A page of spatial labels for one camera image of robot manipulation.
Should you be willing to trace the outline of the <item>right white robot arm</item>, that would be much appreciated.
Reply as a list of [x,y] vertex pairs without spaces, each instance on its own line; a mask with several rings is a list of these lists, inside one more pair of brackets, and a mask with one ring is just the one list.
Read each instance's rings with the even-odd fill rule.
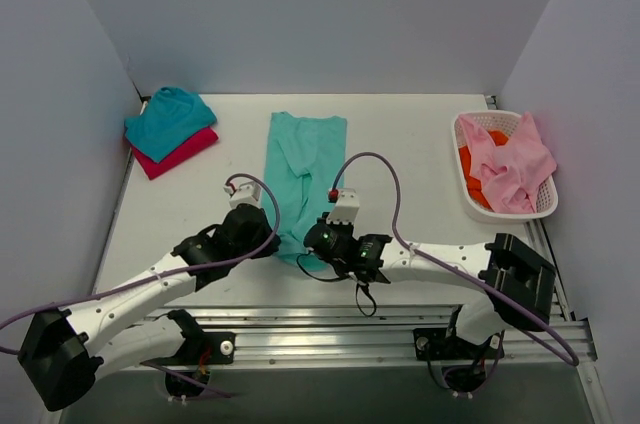
[[372,283],[426,282],[472,289],[480,295],[461,305],[444,332],[455,356],[469,355],[503,330],[542,332],[549,324],[556,272],[512,234],[471,245],[402,244],[383,234],[353,236],[351,225],[320,218],[304,246],[340,278]]

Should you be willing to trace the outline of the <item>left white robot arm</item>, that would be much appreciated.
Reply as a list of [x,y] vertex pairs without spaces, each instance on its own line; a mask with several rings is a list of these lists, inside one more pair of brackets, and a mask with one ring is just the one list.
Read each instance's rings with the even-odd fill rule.
[[225,278],[247,258],[274,254],[279,243],[263,209],[239,204],[222,223],[184,239],[139,274],[140,286],[129,280],[124,291],[94,302],[37,312],[18,361],[49,411],[75,403],[99,379],[146,361],[227,364],[234,352],[231,333],[209,336],[184,309],[147,317]]

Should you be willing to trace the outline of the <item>mint green t-shirt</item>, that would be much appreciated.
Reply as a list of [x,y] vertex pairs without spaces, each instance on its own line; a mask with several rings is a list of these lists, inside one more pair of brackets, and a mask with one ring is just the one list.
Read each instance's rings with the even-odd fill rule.
[[316,219],[331,209],[328,191],[345,161],[347,120],[271,115],[264,182],[280,210],[278,259],[308,271],[326,265],[308,256],[303,240]]

